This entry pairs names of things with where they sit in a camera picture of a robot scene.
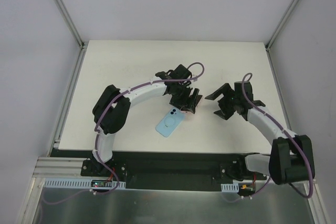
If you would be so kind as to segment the pink phone case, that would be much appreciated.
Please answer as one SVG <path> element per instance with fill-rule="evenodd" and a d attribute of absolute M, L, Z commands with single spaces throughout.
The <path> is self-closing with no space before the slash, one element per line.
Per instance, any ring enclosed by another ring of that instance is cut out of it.
<path fill-rule="evenodd" d="M 195 112 L 196 110 L 198 109 L 198 107 L 200 106 L 200 104 L 202 103 L 202 98 L 200 98 L 197 103 L 196 103 L 196 106 L 195 106 Z M 192 113 L 192 111 L 187 111 L 187 110 L 181 110 L 181 113 L 184 115 L 184 116 L 193 116 L 195 115 L 194 113 Z"/>

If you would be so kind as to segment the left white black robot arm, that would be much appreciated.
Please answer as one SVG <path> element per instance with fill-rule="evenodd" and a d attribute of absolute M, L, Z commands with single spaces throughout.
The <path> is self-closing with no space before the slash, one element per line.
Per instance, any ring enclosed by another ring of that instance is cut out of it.
<path fill-rule="evenodd" d="M 129 111 L 146 100 L 170 95 L 169 104 L 176 112 L 194 114 L 202 95 L 191 86 L 200 74 L 194 76 L 189 67 L 178 65 L 174 70 L 160 71 L 137 86 L 120 89 L 114 85 L 105 88 L 92 109 L 96 132 L 92 156 L 82 164 L 82 176 L 114 175 L 110 161 L 116 134 L 124 127 Z"/>

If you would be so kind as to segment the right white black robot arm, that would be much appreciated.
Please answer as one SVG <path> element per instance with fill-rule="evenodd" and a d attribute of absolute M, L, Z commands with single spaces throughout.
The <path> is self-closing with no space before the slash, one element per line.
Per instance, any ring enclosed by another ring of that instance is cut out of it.
<path fill-rule="evenodd" d="M 253 125 L 270 143 L 270 154 L 247 154 L 245 161 L 236 166 L 242 179 L 255 172 L 270 176 L 277 184 L 312 182 L 315 176 L 311 139 L 283 127 L 260 100 L 254 100 L 250 82 L 225 83 L 206 97 L 217 100 L 215 114 L 228 120 L 235 113 Z"/>

